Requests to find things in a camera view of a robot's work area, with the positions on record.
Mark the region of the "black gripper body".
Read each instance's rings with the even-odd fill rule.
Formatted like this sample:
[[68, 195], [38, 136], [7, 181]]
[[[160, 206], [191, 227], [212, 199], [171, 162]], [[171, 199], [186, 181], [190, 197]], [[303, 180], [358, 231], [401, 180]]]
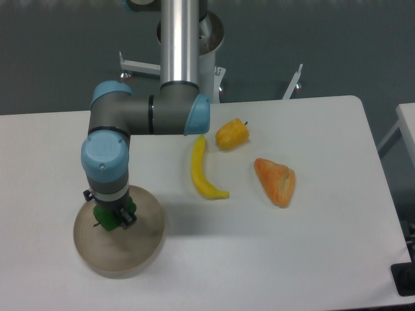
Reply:
[[99, 200], [96, 196], [93, 195], [93, 199], [91, 201], [94, 202], [95, 206], [98, 205], [102, 207], [103, 209], [107, 211], [112, 211], [114, 209], [119, 209], [121, 207], [125, 207], [128, 201], [133, 201], [132, 197], [130, 196], [130, 192], [127, 191], [121, 198], [111, 201], [111, 202], [105, 202], [102, 200]]

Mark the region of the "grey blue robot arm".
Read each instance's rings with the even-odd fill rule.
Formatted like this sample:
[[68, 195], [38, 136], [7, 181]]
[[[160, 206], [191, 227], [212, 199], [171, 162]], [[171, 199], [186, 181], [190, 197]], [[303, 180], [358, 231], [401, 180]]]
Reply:
[[133, 135], [194, 135], [210, 126], [210, 101], [200, 91], [200, 23], [205, 1], [161, 1], [160, 93], [136, 98], [118, 81], [99, 84], [90, 107], [81, 163], [95, 203], [96, 223], [107, 231], [135, 224], [129, 191], [130, 138]]

